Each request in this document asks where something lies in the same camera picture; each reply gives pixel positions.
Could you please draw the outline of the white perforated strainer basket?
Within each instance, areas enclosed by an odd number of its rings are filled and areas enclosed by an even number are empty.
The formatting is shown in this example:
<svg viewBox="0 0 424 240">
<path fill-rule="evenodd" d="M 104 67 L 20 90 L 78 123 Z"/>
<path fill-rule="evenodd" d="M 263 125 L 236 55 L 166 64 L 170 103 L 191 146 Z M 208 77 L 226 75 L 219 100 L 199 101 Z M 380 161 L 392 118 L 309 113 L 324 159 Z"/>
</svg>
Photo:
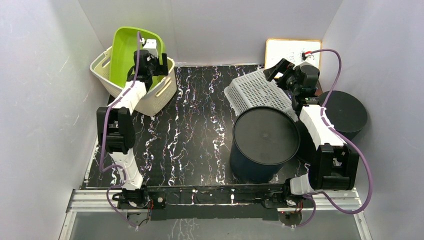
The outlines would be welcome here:
<svg viewBox="0 0 424 240">
<path fill-rule="evenodd" d="M 274 80 L 267 81 L 263 69 L 233 79 L 224 89 L 224 95 L 237 116 L 250 108 L 266 106 L 283 111 L 298 121 L 292 100 Z"/>
</svg>

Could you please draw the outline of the dark blue large bucket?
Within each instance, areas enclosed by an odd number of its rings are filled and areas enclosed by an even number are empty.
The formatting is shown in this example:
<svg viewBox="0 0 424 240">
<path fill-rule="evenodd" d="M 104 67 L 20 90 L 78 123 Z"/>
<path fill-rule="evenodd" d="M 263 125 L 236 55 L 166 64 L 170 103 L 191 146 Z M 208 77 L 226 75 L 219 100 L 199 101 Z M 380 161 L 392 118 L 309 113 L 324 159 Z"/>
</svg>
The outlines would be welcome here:
<svg viewBox="0 0 424 240">
<path fill-rule="evenodd" d="M 288 114 L 270 106 L 251 107 L 233 124 L 231 171 L 242 181 L 268 183 L 294 158 L 300 142 L 300 132 Z"/>
</svg>

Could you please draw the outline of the black ribbed bucket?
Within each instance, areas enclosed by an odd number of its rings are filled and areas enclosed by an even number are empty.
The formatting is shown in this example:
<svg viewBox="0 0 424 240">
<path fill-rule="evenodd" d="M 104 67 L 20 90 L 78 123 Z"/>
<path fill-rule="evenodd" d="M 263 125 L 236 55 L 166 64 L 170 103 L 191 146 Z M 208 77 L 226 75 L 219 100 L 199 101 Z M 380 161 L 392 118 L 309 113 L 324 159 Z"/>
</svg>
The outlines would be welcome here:
<svg viewBox="0 0 424 240">
<path fill-rule="evenodd" d="M 368 114 L 365 106 L 347 92 L 332 91 L 325 107 L 325 114 L 331 124 L 334 125 L 335 130 L 350 141 L 367 124 Z M 303 122 L 299 120 L 295 124 L 300 134 L 300 145 L 296 157 L 311 165 L 315 162 L 315 145 Z"/>
</svg>

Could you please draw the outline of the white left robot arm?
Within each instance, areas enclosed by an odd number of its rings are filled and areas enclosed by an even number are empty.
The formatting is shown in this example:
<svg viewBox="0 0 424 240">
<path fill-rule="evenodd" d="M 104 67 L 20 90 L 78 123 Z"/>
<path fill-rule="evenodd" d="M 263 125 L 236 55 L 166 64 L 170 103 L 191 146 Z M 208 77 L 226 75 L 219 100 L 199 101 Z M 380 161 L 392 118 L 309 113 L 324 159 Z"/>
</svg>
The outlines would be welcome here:
<svg viewBox="0 0 424 240">
<path fill-rule="evenodd" d="M 121 193 L 113 198 L 134 208 L 145 208 L 150 198 L 143 189 L 144 179 L 135 159 L 136 133 L 132 114 L 152 86 L 153 78 L 168 75 L 167 58 L 165 52 L 158 57 L 146 49 L 136 50 L 133 53 L 134 65 L 127 73 L 123 90 L 112 103 L 96 111 L 101 146 L 99 170 L 102 173 L 110 168 L 118 171 Z"/>
</svg>

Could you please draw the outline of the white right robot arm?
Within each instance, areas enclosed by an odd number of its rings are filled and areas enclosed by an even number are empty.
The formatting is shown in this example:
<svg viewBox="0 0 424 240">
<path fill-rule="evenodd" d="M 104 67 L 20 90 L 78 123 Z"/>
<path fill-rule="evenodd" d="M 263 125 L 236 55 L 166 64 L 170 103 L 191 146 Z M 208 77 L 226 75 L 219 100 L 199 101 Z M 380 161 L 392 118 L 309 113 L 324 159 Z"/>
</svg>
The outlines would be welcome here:
<svg viewBox="0 0 424 240">
<path fill-rule="evenodd" d="M 292 95 L 292 108 L 305 126 L 314 144 L 311 151 L 315 160 L 308 173 L 286 180 L 282 202 L 295 207 L 302 197 L 323 191 L 346 191 L 354 187 L 359 155 L 351 150 L 343 138 L 333 132 L 325 108 L 315 95 L 320 71 L 303 61 L 299 65 L 282 58 L 275 66 L 263 71 L 271 82 L 277 74 L 282 76 L 276 85 Z"/>
</svg>

